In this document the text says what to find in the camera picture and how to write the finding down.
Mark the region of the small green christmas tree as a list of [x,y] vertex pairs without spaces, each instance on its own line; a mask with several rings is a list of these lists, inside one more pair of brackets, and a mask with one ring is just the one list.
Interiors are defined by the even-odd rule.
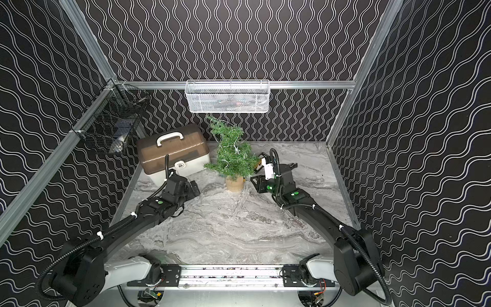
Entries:
[[251,145],[243,140],[241,127],[228,125],[213,116],[207,116],[210,132],[217,139],[217,154],[214,162],[205,164],[226,179],[226,187],[232,193],[244,189],[247,178],[254,174],[260,158],[254,155]]

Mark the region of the thin wire string lights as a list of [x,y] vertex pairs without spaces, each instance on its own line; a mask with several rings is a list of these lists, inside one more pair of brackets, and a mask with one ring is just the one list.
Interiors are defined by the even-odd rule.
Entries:
[[246,159],[250,152],[250,146],[240,136],[225,136],[222,147],[238,159]]

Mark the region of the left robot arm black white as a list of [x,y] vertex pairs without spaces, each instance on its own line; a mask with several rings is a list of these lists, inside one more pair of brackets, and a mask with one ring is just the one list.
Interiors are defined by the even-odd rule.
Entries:
[[119,249],[143,232],[184,212],[185,202],[199,196],[197,183],[170,169],[164,160],[166,181],[134,212],[106,230],[64,244],[61,254],[49,264],[35,282],[37,295],[50,302],[70,301],[84,306],[103,290],[109,277],[106,262]]

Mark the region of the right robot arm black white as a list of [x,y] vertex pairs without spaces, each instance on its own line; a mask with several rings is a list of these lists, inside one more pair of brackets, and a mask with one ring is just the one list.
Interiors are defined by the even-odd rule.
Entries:
[[334,217],[319,205],[304,189],[298,188],[292,174],[297,164],[280,163],[275,149],[262,152],[251,178],[257,193],[268,193],[283,211],[307,222],[332,248],[332,257],[312,254],[293,269],[283,273],[284,285],[293,287],[325,287],[338,284],[338,292],[325,306],[332,306],[345,292],[355,296],[364,292],[381,305],[389,306],[393,300],[384,279],[381,256],[372,234],[357,230]]

